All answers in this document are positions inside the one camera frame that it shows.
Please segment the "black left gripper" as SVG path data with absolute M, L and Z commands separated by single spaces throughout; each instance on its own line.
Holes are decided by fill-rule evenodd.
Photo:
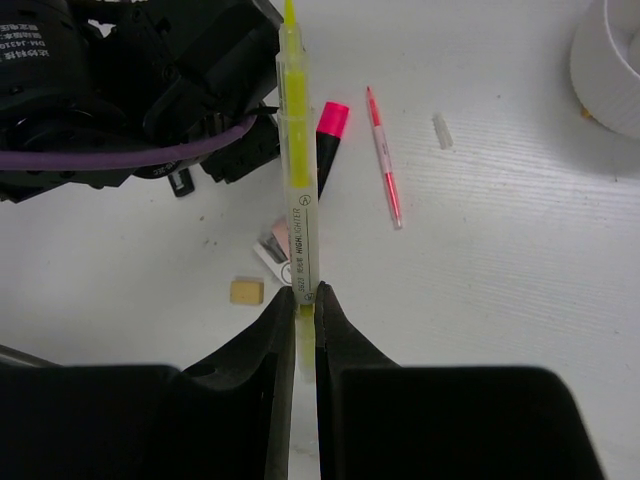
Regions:
M 144 132 L 185 140 L 209 117 L 238 120 L 275 86 L 282 17 L 268 1 L 148 1 L 154 43 L 144 83 Z

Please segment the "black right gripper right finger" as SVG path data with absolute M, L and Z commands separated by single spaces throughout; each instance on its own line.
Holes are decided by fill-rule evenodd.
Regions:
M 325 479 L 600 479 L 577 404 L 531 366 L 407 367 L 318 290 L 315 369 Z

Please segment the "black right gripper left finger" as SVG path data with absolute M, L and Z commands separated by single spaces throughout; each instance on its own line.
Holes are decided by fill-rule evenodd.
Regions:
M 1 363 L 5 479 L 284 479 L 295 302 L 186 369 Z

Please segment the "yellow highlighter pen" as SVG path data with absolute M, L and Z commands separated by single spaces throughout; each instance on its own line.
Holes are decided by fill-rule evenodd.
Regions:
M 320 284 L 315 122 L 310 103 L 308 56 L 294 3 L 284 3 L 276 56 L 280 153 L 287 206 L 296 357 L 302 377 L 315 380 L 314 314 Z

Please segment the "thin pink highlighter pen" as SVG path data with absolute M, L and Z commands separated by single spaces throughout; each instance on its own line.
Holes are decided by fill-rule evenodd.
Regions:
M 388 142 L 382 125 L 382 118 L 378 104 L 370 86 L 366 88 L 366 101 L 371 121 L 374 143 L 376 146 L 378 161 L 381 169 L 383 182 L 385 185 L 387 201 L 389 205 L 391 219 L 395 229 L 403 226 L 402 213 L 399 202 L 399 194 L 395 182 L 392 160 L 390 156 Z

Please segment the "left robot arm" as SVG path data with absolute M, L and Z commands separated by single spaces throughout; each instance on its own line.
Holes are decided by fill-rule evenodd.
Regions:
M 274 160 L 281 22 L 268 1 L 3 2 L 2 199 Z

